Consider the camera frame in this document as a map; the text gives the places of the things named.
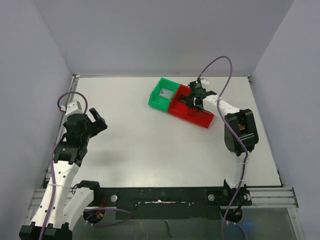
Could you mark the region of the silver card in bin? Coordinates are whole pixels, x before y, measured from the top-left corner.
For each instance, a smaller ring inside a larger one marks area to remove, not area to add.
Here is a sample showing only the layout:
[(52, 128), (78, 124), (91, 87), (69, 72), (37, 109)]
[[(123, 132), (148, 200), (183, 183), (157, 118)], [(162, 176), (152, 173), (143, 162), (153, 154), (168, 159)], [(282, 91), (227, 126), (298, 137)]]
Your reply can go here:
[(174, 92), (172, 90), (169, 90), (169, 89), (165, 89), (165, 88), (162, 88), (160, 91), (159, 91), (159, 96), (162, 97), (162, 98), (165, 98), (165, 99), (168, 99), (170, 100), (172, 98), (172, 95), (174, 94)]

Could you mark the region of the black card in bin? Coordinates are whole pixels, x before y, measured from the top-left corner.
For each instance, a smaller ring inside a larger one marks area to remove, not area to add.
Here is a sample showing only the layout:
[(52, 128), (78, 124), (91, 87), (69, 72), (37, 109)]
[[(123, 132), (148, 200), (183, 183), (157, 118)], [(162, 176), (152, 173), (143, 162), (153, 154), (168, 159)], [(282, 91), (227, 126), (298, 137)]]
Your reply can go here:
[(185, 105), (188, 105), (190, 100), (189, 100), (189, 97), (186, 96), (186, 95), (181, 95), (179, 98), (178, 98), (178, 101), (185, 104)]

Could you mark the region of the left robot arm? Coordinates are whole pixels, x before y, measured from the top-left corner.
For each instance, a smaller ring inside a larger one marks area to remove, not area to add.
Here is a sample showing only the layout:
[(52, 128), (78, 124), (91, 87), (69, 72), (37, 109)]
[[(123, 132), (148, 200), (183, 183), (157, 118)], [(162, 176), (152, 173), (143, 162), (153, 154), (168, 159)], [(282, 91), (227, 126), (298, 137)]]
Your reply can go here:
[(70, 240), (73, 228), (88, 206), (99, 206), (103, 194), (99, 182), (82, 180), (71, 200), (67, 200), (72, 182), (88, 152), (89, 140), (107, 129), (105, 120), (90, 108), (94, 121), (85, 113), (67, 116), (66, 132), (53, 152), (51, 178), (41, 203), (28, 225), (22, 225), (22, 240)]

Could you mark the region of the red right bin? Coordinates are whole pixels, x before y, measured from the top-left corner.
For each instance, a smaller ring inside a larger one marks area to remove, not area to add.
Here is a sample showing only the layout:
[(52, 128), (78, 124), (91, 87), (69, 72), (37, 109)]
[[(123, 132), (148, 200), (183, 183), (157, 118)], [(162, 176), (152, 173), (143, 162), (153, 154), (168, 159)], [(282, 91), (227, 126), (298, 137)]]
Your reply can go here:
[(198, 106), (189, 108), (187, 114), (191, 123), (204, 128), (208, 128), (215, 117), (213, 113), (203, 110)]

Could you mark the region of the green plastic bin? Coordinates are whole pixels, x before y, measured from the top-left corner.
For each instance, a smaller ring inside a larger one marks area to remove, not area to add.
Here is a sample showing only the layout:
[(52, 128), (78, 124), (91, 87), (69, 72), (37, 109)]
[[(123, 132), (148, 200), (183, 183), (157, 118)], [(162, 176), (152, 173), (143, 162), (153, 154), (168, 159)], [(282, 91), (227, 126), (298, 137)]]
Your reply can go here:
[(170, 102), (180, 84), (166, 78), (161, 78), (149, 96), (148, 105), (163, 112), (167, 112)]

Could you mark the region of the red bin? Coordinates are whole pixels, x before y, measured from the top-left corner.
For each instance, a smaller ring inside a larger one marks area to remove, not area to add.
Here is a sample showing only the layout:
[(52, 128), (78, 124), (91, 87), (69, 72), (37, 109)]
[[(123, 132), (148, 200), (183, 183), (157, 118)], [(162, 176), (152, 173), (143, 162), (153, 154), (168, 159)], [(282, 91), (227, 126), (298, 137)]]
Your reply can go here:
[(198, 106), (189, 108), (187, 114), (191, 123), (204, 128), (208, 128), (215, 117), (213, 113), (203, 110)]
[(187, 107), (186, 104), (179, 102), (179, 97), (181, 95), (188, 96), (190, 93), (190, 88), (185, 85), (180, 85), (175, 92), (173, 98), (170, 101), (169, 107), (167, 112), (170, 115), (173, 115), (175, 117), (178, 117), (182, 120), (189, 121), (190, 122), (190, 117), (188, 116), (187, 110), (189, 107)]

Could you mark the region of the red middle bin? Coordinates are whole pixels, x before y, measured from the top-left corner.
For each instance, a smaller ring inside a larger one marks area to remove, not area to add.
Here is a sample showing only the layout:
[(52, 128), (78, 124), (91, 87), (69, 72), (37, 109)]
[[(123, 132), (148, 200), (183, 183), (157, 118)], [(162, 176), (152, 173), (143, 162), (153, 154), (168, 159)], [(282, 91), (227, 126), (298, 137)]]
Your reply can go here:
[(187, 107), (186, 104), (179, 102), (179, 97), (181, 95), (188, 96), (190, 93), (190, 88), (185, 85), (180, 85), (175, 92), (173, 98), (170, 101), (169, 107), (167, 112), (170, 115), (173, 115), (175, 117), (178, 117), (182, 120), (189, 121), (190, 122), (190, 117), (188, 116), (187, 110), (189, 107)]

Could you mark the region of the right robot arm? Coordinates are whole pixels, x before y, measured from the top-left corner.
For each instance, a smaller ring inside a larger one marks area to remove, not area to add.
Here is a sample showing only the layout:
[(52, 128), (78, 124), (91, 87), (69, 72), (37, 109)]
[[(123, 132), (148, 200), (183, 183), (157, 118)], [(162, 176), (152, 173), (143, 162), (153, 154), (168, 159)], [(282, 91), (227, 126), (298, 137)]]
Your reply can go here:
[(259, 142), (254, 114), (250, 109), (232, 106), (212, 90), (207, 91), (204, 83), (205, 80), (197, 79), (188, 84), (190, 92), (186, 105), (212, 113), (223, 121), (225, 146), (235, 154), (225, 182), (231, 189), (243, 187), (250, 153)]

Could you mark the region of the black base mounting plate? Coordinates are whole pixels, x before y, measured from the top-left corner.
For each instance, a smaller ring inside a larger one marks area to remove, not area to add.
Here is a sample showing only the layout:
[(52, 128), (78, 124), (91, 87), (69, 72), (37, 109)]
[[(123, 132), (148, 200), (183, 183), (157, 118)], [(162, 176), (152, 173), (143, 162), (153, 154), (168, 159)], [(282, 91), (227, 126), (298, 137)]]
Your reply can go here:
[(83, 214), (85, 221), (103, 226), (103, 220), (114, 217), (117, 224), (127, 220), (220, 220), (239, 222), (243, 207), (251, 206), (246, 187), (239, 192), (227, 186), (218, 187), (121, 187), (102, 188), (101, 199)]

